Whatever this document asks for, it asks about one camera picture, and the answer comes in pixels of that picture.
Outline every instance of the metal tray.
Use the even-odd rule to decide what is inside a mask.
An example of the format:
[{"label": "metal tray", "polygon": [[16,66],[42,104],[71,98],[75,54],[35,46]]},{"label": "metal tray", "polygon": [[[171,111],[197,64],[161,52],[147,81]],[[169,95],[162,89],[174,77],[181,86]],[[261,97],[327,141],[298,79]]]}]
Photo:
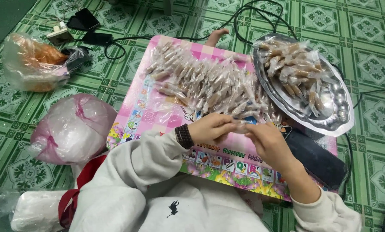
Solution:
[{"label": "metal tray", "polygon": [[[266,38],[273,36],[278,37],[282,41],[291,43],[298,42],[294,38],[277,33],[265,35],[258,40],[266,40]],[[319,117],[315,117],[314,114],[308,116],[302,113],[302,110],[306,105],[297,99],[290,97],[287,92],[285,92],[284,87],[278,79],[273,79],[273,81],[268,79],[264,64],[261,64],[258,60],[258,49],[260,48],[254,48],[254,67],[256,69],[256,75],[268,96],[284,113],[305,127],[329,136],[340,136],[353,127],[354,111],[350,94],[347,91],[347,87],[339,72],[326,60],[326,58],[322,55],[319,56],[321,65],[323,69],[331,71],[334,74],[332,79],[336,80],[337,83],[328,84],[327,87],[324,88],[322,87],[320,93],[320,98],[325,106],[325,110],[328,111],[327,115],[330,116],[326,117],[321,114]]]}]

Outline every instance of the left hand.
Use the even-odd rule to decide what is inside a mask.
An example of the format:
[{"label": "left hand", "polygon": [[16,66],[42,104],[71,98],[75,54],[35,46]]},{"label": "left hand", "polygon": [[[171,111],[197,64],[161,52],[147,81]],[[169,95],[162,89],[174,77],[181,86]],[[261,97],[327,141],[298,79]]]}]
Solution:
[{"label": "left hand", "polygon": [[228,133],[233,132],[237,125],[232,123],[230,115],[210,113],[209,115],[188,125],[192,141],[195,144],[206,143],[215,145],[224,141]]}]

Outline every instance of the pink alphabet board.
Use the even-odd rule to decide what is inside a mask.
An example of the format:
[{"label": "pink alphabet board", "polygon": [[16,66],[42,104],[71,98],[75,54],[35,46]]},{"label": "pink alphabet board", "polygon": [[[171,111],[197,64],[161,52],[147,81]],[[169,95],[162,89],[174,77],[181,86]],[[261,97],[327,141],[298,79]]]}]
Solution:
[{"label": "pink alphabet board", "polygon": [[[140,139],[142,132],[146,130],[168,133],[177,126],[190,124],[196,120],[197,112],[177,99],[157,92],[153,87],[154,81],[145,74],[146,68],[150,65],[151,50],[159,42],[167,41],[184,44],[200,60],[216,58],[223,60],[235,54],[232,51],[162,35],[153,37],[108,135],[109,150],[124,142]],[[247,63],[242,62],[239,67],[245,67],[250,72],[254,71],[250,59],[247,60]],[[285,118],[278,128],[282,133],[286,133],[292,125],[293,121]],[[320,138],[318,143],[337,155],[336,138],[325,136]],[[251,140],[243,134],[230,133],[227,140],[217,146],[196,144],[183,154],[180,171],[270,197],[291,200],[287,184],[281,174],[260,159]]]}]

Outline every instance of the hand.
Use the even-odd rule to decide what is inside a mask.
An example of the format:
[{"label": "hand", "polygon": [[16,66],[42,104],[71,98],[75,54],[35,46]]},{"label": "hand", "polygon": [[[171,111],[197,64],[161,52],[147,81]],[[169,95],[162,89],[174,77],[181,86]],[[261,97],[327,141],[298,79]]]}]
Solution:
[{"label": "hand", "polygon": [[230,115],[210,113],[200,120],[188,125],[192,141],[195,144],[206,143],[215,145],[224,141],[228,133],[233,132],[237,126],[232,123]]},{"label": "hand", "polygon": [[246,124],[250,133],[245,134],[256,147],[258,156],[273,169],[284,174],[303,165],[293,156],[281,132],[273,123]]}]

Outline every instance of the dark bead bracelet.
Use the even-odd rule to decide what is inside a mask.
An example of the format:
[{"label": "dark bead bracelet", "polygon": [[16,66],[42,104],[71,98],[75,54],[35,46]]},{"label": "dark bead bracelet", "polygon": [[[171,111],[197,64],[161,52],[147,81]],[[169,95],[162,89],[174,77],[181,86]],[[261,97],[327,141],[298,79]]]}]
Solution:
[{"label": "dark bead bracelet", "polygon": [[187,124],[181,125],[175,128],[175,135],[177,136],[178,143],[185,149],[190,149],[194,146],[194,142],[191,138],[190,131]]}]

